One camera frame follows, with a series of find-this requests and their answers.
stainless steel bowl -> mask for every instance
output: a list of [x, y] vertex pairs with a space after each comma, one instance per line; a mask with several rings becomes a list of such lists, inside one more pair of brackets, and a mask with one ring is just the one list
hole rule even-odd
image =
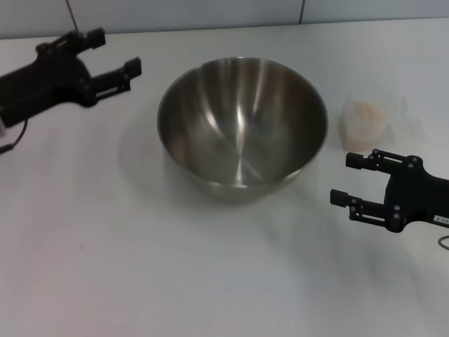
[[201, 186], [249, 200], [292, 180], [319, 152], [328, 127], [316, 89], [259, 58], [223, 58], [179, 77], [159, 105], [159, 136]]

white tabletop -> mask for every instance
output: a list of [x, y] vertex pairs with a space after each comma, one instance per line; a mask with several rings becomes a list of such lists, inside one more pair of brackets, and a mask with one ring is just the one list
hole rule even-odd
[[[382, 201], [388, 176], [344, 166], [335, 120], [372, 83], [404, 95], [425, 139], [402, 147], [449, 178], [449, 20], [118, 34], [82, 55], [92, 74], [142, 58], [132, 91], [30, 120], [0, 157], [2, 336], [447, 336], [448, 233], [351, 222], [332, 188]], [[0, 74], [43, 39], [0, 41]], [[207, 60], [287, 65], [322, 95], [330, 132], [291, 186], [226, 205], [164, 160], [159, 101]], [[13, 140], [21, 126], [9, 131]]]

bowl rim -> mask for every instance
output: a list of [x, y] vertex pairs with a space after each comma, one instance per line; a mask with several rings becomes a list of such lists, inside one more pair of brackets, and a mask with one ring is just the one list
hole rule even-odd
[[[246, 60], [261, 60], [261, 61], [265, 61], [265, 62], [270, 62], [270, 63], [274, 63], [276, 65], [280, 65], [282, 67], [287, 68], [288, 70], [290, 70], [291, 72], [294, 72], [297, 76], [299, 76], [304, 82], [306, 82], [315, 92], [315, 94], [318, 96], [318, 99], [320, 101], [320, 103], [322, 104], [323, 108], [324, 108], [324, 117], [325, 117], [325, 122], [326, 122], [326, 129], [324, 131], [324, 136], [323, 136], [323, 140], [321, 141], [321, 144], [319, 146], [319, 148], [317, 149], [317, 151], [315, 152], [315, 154], [307, 161], [306, 164], [304, 164], [303, 166], [301, 166], [298, 170], [293, 171], [292, 173], [289, 173], [288, 175], [282, 177], [282, 178], [278, 178], [276, 180], [272, 180], [270, 182], [263, 182], [263, 183], [251, 183], [251, 184], [224, 184], [224, 183], [219, 183], [217, 181], [211, 181], [211, 180], [207, 180], [204, 177], [200, 176], [199, 174], [193, 172], [191, 169], [187, 168], [186, 166], [182, 165], [181, 163], [179, 163], [175, 158], [173, 158], [172, 154], [170, 153], [170, 151], [168, 150], [165, 142], [163, 141], [162, 135], [161, 135], [161, 128], [160, 128], [160, 119], [161, 119], [161, 108], [162, 105], [164, 104], [164, 102], [166, 101], [166, 96], [168, 95], [168, 93], [171, 91], [171, 89], [177, 84], [179, 83], [182, 79], [184, 79], [188, 74], [192, 73], [194, 70], [197, 70], [198, 68], [204, 67], [205, 65], [208, 65], [210, 63], [213, 62], [218, 62], [218, 61], [222, 61], [222, 60], [236, 60], [236, 59], [246, 59]], [[318, 92], [318, 90], [316, 90], [315, 86], [310, 83], [310, 81], [308, 79], [306, 79], [304, 76], [302, 76], [299, 72], [297, 72], [296, 70], [283, 65], [282, 63], [279, 63], [277, 61], [273, 61], [273, 60], [269, 60], [267, 58], [255, 58], [255, 57], [247, 57], [247, 56], [230, 56], [230, 57], [224, 57], [224, 58], [216, 58], [214, 60], [210, 60], [210, 61], [206, 61], [203, 62], [199, 65], [196, 65], [190, 69], [188, 69], [186, 72], [184, 72], [183, 74], [181, 74], [180, 76], [178, 76], [176, 78], [175, 81], [173, 81], [173, 83], [166, 89], [166, 92], [164, 93], [164, 95], [162, 96], [161, 102], [159, 103], [158, 106], [158, 110], [157, 110], [157, 120], [156, 120], [156, 124], [157, 124], [157, 133], [159, 135], [159, 140], [162, 143], [162, 146], [164, 148], [164, 150], [166, 151], [166, 153], [168, 154], [168, 156], [170, 157], [171, 160], [173, 160], [180, 168], [182, 168], [183, 170], [185, 170], [187, 173], [192, 174], [194, 177], [202, 180], [205, 183], [208, 183], [210, 185], [214, 185], [216, 187], [225, 187], [225, 188], [236, 188], [236, 189], [247, 189], [247, 188], [251, 188], [251, 187], [270, 187], [273, 185], [278, 185], [282, 182], [285, 182], [287, 180], [293, 179], [295, 176], [297, 176], [300, 171], [302, 171], [305, 167], [307, 167], [308, 165], [310, 165], [310, 163], [318, 156], [318, 154], [321, 152], [321, 150], [323, 149], [324, 143], [326, 142], [326, 139], [328, 137], [328, 129], [329, 129], [329, 118], [328, 118], [328, 110], [326, 108], [326, 104], [324, 104], [324, 100], [321, 97], [320, 93]]]

wire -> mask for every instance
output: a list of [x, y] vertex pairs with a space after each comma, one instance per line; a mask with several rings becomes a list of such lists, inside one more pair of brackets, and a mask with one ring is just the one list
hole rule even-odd
[[72, 19], [73, 26], [75, 26], [75, 31], [78, 32], [78, 25], [76, 24], [75, 15], [73, 14], [72, 6], [70, 5], [69, 0], [65, 0], [67, 4], [67, 8], [69, 9], [70, 18]]
[[449, 235], [446, 235], [445, 237], [440, 237], [440, 239], [438, 240], [438, 244], [440, 245], [440, 247], [444, 248], [446, 251], [449, 251], [449, 247], [443, 243], [443, 241], [446, 239], [449, 239]]
[[25, 122], [23, 124], [23, 128], [22, 128], [22, 132], [20, 132], [20, 135], [18, 136], [18, 138], [13, 143], [13, 147], [15, 147], [20, 142], [20, 140], [22, 139], [23, 135], [25, 134], [25, 131], [27, 130], [27, 126], [28, 126], [28, 119], [25, 120]]
[[299, 25], [302, 24], [302, 14], [304, 13], [304, 5], [306, 4], [306, 0], [302, 0], [302, 6], [301, 6], [301, 14], [300, 14], [300, 21], [298, 22]]
[[18, 138], [15, 140], [14, 143], [0, 146], [0, 154], [3, 154], [7, 151], [11, 151], [20, 142], [23, 135], [25, 134], [25, 131], [27, 130], [27, 126], [28, 126], [28, 119], [25, 120], [25, 122], [23, 124], [22, 131], [20, 132], [20, 135], [18, 136]]

white label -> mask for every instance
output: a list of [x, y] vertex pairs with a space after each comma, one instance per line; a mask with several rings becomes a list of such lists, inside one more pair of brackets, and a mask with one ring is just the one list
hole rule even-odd
[[445, 218], [444, 216], [434, 216], [434, 221], [437, 223], [444, 223], [445, 225], [449, 225], [449, 218]]

